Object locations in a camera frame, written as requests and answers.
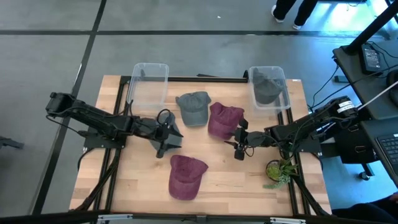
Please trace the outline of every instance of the green plant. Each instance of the green plant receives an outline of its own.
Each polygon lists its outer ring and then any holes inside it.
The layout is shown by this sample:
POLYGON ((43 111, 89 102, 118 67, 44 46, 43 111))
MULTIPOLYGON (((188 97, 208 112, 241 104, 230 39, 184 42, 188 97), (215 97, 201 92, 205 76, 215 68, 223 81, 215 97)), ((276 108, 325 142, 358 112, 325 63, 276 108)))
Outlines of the green plant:
POLYGON ((292 165, 290 161, 291 159, 289 160, 281 159, 278 164, 270 164, 266 169, 267 176, 273 180, 277 180, 277 183, 270 185, 263 185, 262 187, 266 189, 277 189, 289 183, 290 176, 297 175, 297 173, 294 172, 294 170, 298 166, 297 164, 292 165))

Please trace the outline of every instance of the gray floor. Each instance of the gray floor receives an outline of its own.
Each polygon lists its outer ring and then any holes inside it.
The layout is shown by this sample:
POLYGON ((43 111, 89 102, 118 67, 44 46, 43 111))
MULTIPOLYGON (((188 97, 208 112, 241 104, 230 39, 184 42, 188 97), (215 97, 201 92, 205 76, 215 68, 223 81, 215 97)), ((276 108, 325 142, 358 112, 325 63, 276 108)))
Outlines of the gray floor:
MULTIPOLYGON (((99 0, 2 0, 0 29, 90 30, 99 0)), ((274 1, 108 0, 100 30, 292 30, 298 4, 284 24, 269 14, 274 1)), ((363 30, 374 11, 367 4, 320 3, 303 30, 363 30)), ((57 125, 47 121, 45 105, 52 91, 69 92, 88 36, 0 35, 0 134, 25 143, 21 151, 0 150, 0 216, 25 215, 36 191, 57 125)), ((240 77, 256 65, 276 65, 287 78, 303 80, 308 103, 332 75, 332 50, 350 43, 344 37, 240 35, 97 36, 78 97, 94 104, 103 75, 130 75, 139 62, 166 63, 170 75, 198 73, 240 77)), ((329 83, 317 101, 342 85, 329 83)), ((359 103, 351 88, 348 95, 359 103)), ((84 125, 71 122, 76 129, 84 125)), ((44 206, 45 213, 67 211, 83 140, 68 132, 44 206)), ((369 182, 354 179, 357 166, 338 159, 324 161, 324 176, 333 208, 348 207, 397 190, 380 164, 369 182), (381 193, 379 186, 386 186, 381 193)))

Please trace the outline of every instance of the sneaker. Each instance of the sneaker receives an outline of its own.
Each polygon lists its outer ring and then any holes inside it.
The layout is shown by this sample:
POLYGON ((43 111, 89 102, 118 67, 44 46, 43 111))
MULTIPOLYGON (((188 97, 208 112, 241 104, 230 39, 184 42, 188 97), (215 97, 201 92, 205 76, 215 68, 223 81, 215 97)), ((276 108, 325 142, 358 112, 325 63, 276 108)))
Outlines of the sneaker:
POLYGON ((293 24, 293 29, 295 29, 295 30, 300 30, 301 29, 301 26, 298 26, 298 25, 296 25, 296 24, 293 24))
MULTIPOLYGON (((272 16, 274 16, 275 8, 276 8, 276 5, 274 5, 274 6, 272 7, 272 9, 271 9, 271 15, 272 15, 272 16)), ((279 23, 284 22, 283 19, 277 19, 275 16, 274 16, 274 18, 275 18, 275 21, 276 21, 276 22, 279 22, 279 23)))

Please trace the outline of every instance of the wooden table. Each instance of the wooden table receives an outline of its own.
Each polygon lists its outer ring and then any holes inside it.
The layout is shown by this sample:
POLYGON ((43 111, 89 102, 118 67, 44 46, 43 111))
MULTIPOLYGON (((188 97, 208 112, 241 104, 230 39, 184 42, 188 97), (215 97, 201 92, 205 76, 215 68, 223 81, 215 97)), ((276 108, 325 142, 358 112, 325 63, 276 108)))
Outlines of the wooden table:
MULTIPOLYGON (((96 103, 97 108, 113 112, 120 78, 116 75, 104 76, 96 103)), ((287 86, 294 119, 307 115, 307 104, 301 81, 287 80, 287 86)), ((252 115, 248 85, 245 83, 169 82, 165 104, 176 116, 176 124, 184 135, 182 148, 166 152, 162 159, 157 159, 156 151, 148 140, 135 136, 129 137, 121 154, 111 211, 207 215, 292 215, 287 185, 275 190, 262 187, 264 184, 272 183, 265 174, 265 168, 270 160, 280 158, 276 148, 258 147, 253 157, 246 156, 244 161, 238 161, 234 159, 234 150, 230 145, 208 135, 207 126, 188 128, 183 125, 175 97, 194 91, 207 91, 212 103, 219 101, 226 106, 244 108, 244 117, 249 121, 248 131, 260 131, 265 127, 278 124, 276 114, 262 118, 252 115), (202 177, 200 190, 195 200, 181 201, 169 195, 170 158, 175 154, 195 157, 209 166, 202 177)), ((140 116, 148 117, 149 115, 140 114, 140 116)), ((307 153, 300 155, 306 186, 323 209, 331 212, 318 159, 307 153)), ((95 149, 83 158, 70 208, 79 206, 93 190, 100 176, 103 156, 104 149, 95 149)), ((300 213, 303 213, 300 191, 297 187, 295 189, 298 209, 300 213)), ((105 186, 100 208, 104 208, 107 192, 107 186, 105 186)))

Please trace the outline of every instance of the clear plastic bin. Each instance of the clear plastic bin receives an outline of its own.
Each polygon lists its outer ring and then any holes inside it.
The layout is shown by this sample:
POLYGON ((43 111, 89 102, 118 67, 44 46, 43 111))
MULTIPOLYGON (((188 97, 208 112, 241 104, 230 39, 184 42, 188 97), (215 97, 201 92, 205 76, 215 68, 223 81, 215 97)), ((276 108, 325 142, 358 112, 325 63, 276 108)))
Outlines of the clear plastic bin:
POLYGON ((164 108, 169 66, 162 63, 138 63, 132 71, 127 102, 133 113, 155 114, 164 108))
POLYGON ((284 71, 278 66, 251 67, 249 91, 255 115, 290 108, 284 71))

